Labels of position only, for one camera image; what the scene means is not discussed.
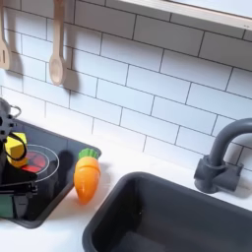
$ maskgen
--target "white subway tile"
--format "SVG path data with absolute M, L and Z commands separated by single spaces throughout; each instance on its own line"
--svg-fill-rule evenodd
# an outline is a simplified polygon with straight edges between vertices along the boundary
M 233 119 L 229 119 L 229 118 L 226 118 L 226 117 L 219 115 L 217 118 L 215 129 L 213 131 L 213 136 L 216 136 L 226 125 L 228 125 L 229 123 L 232 123 L 234 121 L 235 120 L 233 120 Z
M 0 84 L 3 87 L 21 92 L 23 90 L 22 79 L 23 77 L 20 74 L 0 70 Z
M 153 95 L 185 102 L 190 83 L 130 66 L 127 86 Z
M 244 148 L 239 159 L 239 163 L 243 163 L 246 169 L 252 170 L 252 150 Z
M 76 25 L 131 38 L 134 23 L 135 15 L 131 13 L 80 1 L 76 2 Z
M 73 51 L 73 69 L 107 81 L 125 85 L 128 65 L 87 52 Z
M 46 39 L 46 19 L 33 14 L 5 9 L 5 29 Z
M 129 39 L 104 34 L 101 55 L 158 71 L 161 63 L 162 49 Z
M 46 64 L 46 82 L 52 84 L 49 64 Z M 97 78 L 67 69 L 66 80 L 61 88 L 95 97 Z
M 45 105 L 43 100 L 5 88 L 2 88 L 2 96 L 10 104 L 19 106 L 22 109 L 19 119 L 44 118 Z
M 24 93 L 68 107 L 69 91 L 24 76 Z
M 206 32 L 200 57 L 252 70 L 252 43 Z
M 21 9 L 21 0 L 4 0 L 4 6 L 13 9 Z
M 65 22 L 74 23 L 74 7 L 75 0 L 65 1 Z M 22 0 L 22 10 L 52 19 L 53 0 Z
M 187 103 L 233 119 L 252 117 L 252 100 L 192 84 Z
M 210 134 L 216 115 L 178 102 L 155 97 L 152 116 Z
M 203 155 L 208 155 L 214 141 L 215 138 L 212 136 L 180 127 L 176 145 Z M 240 146 L 230 144 L 224 156 L 224 160 L 236 164 L 240 153 Z
M 225 90 L 231 67 L 166 50 L 162 59 L 161 72 L 215 89 Z
M 169 21 L 170 13 L 161 11 L 154 8 L 148 8 L 142 5 L 131 4 L 127 2 L 117 1 L 117 0 L 107 0 L 106 6 L 112 7 L 114 9 L 140 14 L 143 16 L 148 16 L 151 18 Z
M 23 54 L 29 57 L 49 62 L 53 53 L 53 44 L 51 42 L 22 35 Z M 72 49 L 64 46 L 64 58 L 67 68 L 71 68 Z
M 179 52 L 198 55 L 203 31 L 146 17 L 137 17 L 134 39 Z
M 216 122 L 215 130 L 213 132 L 213 136 L 216 136 L 225 126 L 232 122 L 234 122 L 234 120 L 219 115 Z M 246 146 L 248 148 L 252 148 L 252 134 L 241 135 L 235 138 L 232 142 L 242 146 Z
M 47 39 L 53 41 L 53 21 L 47 20 Z M 70 24 L 64 26 L 64 44 L 80 50 L 99 54 L 101 33 Z
M 122 108 L 108 102 L 71 92 L 70 108 L 81 113 L 119 124 Z
M 252 31 L 246 31 L 244 39 L 252 41 Z
M 227 91 L 252 98 L 252 72 L 234 68 Z
M 97 98 L 150 114 L 154 96 L 107 81 L 98 80 Z
M 80 0 L 83 2 L 88 2 L 88 3 L 92 3 L 92 4 L 98 4 L 98 5 L 105 5 L 105 0 Z
M 19 74 L 45 81 L 45 62 L 40 60 L 12 53 L 11 70 Z
M 178 126 L 123 108 L 121 126 L 145 135 L 175 143 Z
M 191 28 L 197 28 L 204 31 L 216 32 L 216 33 L 235 36 L 239 38 L 242 38 L 243 33 L 244 33 L 244 30 L 240 28 L 230 27 L 230 26 L 219 24 L 219 23 L 195 19 L 188 16 L 178 15 L 178 14 L 172 14 L 170 21 L 173 23 L 188 26 Z
M 92 132 L 93 119 L 91 117 L 48 102 L 46 103 L 46 118 L 59 127 L 67 126 L 69 131 L 78 131 L 82 134 Z
M 140 133 L 97 119 L 94 120 L 93 134 L 139 152 L 143 150 L 146 140 L 146 136 Z
M 14 52 L 22 53 L 21 35 L 8 30 L 4 30 L 4 34 L 10 49 Z
M 200 158 L 203 157 L 200 154 L 150 137 L 147 137 L 145 153 L 191 169 L 196 169 Z

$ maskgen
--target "white countertop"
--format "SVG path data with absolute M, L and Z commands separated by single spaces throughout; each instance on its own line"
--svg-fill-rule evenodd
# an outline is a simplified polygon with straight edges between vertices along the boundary
M 149 172 L 196 190 L 194 170 L 113 145 L 94 136 L 80 137 L 74 131 L 63 127 L 59 129 L 48 121 L 38 121 L 36 125 L 100 148 L 102 156 L 99 159 L 101 165 L 99 186 L 94 198 L 86 206 L 79 204 L 73 189 L 44 224 L 36 229 L 26 229 L 10 221 L 0 220 L 1 251 L 84 251 L 82 235 L 86 225 L 118 179 L 129 172 Z M 218 192 L 213 197 L 252 211 L 251 195 L 251 190 L 240 187 L 235 195 Z

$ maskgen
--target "wooden spoon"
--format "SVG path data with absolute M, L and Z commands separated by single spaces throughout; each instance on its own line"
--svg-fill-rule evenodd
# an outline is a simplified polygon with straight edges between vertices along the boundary
M 11 67 L 11 50 L 4 37 L 3 0 L 0 0 L 0 68 L 9 70 Z
M 63 58 L 64 13 L 64 0 L 54 0 L 53 54 L 49 62 L 50 77 L 54 85 L 61 85 L 66 79 L 66 63 Z

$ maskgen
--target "black sink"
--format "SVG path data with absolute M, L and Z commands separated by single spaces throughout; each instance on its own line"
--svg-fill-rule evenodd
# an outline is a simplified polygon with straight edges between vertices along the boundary
M 86 252 L 252 252 L 252 213 L 131 173 L 88 224 L 83 246 Z

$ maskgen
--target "toy carrot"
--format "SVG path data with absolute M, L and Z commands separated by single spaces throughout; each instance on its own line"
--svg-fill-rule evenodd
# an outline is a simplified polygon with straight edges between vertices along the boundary
M 75 166 L 74 183 L 81 203 L 88 203 L 94 196 L 99 178 L 100 168 L 98 153 L 93 149 L 84 149 L 79 153 Z

